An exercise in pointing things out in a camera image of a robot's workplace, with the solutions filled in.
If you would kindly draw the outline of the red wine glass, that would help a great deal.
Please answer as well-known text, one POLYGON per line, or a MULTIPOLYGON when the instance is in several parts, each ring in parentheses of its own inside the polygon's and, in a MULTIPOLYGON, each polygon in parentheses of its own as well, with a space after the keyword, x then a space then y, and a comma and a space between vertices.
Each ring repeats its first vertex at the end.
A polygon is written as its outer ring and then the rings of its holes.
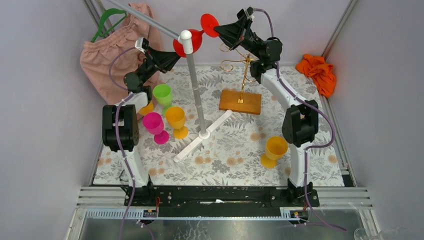
POLYGON ((202 30, 187 29, 180 33, 178 39, 173 40, 174 51, 182 58, 199 50, 203 42, 203 34, 216 38, 219 33, 214 30, 219 25, 218 20, 210 13, 204 13, 200 18, 202 30))

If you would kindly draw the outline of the green wine glass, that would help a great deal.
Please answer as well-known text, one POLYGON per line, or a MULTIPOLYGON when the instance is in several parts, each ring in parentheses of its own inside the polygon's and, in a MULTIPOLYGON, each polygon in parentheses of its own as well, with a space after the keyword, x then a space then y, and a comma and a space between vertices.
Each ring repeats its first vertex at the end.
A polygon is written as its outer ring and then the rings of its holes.
POLYGON ((166 111, 173 106, 173 94, 171 87, 168 84, 159 84, 153 89, 152 94, 157 103, 163 106, 162 114, 165 115, 166 111))

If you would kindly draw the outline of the yellow wine glass front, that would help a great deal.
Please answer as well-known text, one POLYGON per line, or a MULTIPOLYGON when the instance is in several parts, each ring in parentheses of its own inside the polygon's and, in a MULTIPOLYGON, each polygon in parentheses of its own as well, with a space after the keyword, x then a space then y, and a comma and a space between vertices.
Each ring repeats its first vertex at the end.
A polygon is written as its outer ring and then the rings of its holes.
POLYGON ((147 106, 141 108, 138 111, 138 114, 140 114, 141 116, 146 116, 147 114, 153 112, 155 109, 155 106, 153 104, 153 102, 151 101, 147 106))

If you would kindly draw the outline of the yellow wine glass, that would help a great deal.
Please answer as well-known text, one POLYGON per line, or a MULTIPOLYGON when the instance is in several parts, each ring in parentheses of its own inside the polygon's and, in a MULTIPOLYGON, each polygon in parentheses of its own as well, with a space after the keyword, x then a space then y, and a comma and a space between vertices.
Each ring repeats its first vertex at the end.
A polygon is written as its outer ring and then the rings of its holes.
POLYGON ((153 112, 155 109, 155 106, 153 104, 153 102, 151 101, 147 106, 141 108, 138 111, 138 114, 140 114, 141 116, 146 116, 147 114, 153 112))
POLYGON ((288 151, 287 141, 280 136, 270 137, 265 144, 265 152, 260 157, 263 167, 272 169, 278 164, 278 160, 288 151))
POLYGON ((168 124, 173 128, 173 136, 176 139, 184 139, 189 130, 185 126, 186 116, 182 108, 178 106, 172 106, 165 112, 165 119, 168 124))

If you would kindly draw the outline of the pink wine glass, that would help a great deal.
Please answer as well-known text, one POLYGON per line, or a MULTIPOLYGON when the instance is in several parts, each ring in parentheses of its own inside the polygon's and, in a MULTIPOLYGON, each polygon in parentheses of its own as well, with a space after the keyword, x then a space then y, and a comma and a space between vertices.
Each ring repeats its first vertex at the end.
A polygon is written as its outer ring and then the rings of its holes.
POLYGON ((142 119, 145 129, 153 135, 153 140, 158 145, 168 142, 169 134, 165 131, 162 116, 157 112, 150 112, 142 119))

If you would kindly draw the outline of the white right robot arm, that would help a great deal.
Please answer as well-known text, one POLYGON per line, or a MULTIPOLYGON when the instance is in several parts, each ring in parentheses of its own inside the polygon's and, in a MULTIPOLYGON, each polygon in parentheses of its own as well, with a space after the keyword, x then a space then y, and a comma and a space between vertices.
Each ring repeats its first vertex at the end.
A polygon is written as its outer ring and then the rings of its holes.
POLYGON ((229 50, 241 46, 257 57, 257 60, 250 64, 251 76, 268 89, 285 108, 281 131, 290 148, 289 187, 292 188, 287 191, 286 198, 291 205, 299 206, 307 199, 303 188, 307 188, 310 183, 306 150, 312 145, 319 131, 318 103, 315 100, 306 100, 280 75, 279 61, 283 43, 274 35, 263 40, 252 31, 254 12, 267 13, 261 8, 249 7, 237 14, 236 22, 213 24, 211 29, 229 50))

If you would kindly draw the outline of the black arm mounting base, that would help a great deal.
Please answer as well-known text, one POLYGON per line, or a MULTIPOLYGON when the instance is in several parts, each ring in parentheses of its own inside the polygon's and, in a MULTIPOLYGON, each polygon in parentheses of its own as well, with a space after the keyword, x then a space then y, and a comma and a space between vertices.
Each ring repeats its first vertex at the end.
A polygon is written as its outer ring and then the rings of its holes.
POLYGON ((181 186, 120 187, 125 206, 152 207, 159 217, 278 217, 280 208, 319 207, 318 193, 306 187, 181 186))

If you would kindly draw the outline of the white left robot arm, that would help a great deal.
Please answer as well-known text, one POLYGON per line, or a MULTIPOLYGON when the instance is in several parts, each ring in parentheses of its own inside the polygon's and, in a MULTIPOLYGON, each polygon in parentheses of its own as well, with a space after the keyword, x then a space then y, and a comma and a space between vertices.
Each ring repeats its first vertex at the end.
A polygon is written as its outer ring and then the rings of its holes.
POLYGON ((127 97, 119 103, 102 108, 102 141, 113 152, 121 153, 122 164, 128 175, 128 185, 139 188, 136 199, 144 206, 152 204, 155 192, 149 187, 149 174, 141 164, 137 150, 139 125, 137 113, 153 101, 153 89, 146 82, 156 73, 170 71, 180 56, 174 51, 159 51, 140 47, 145 59, 134 71, 123 77, 127 97))

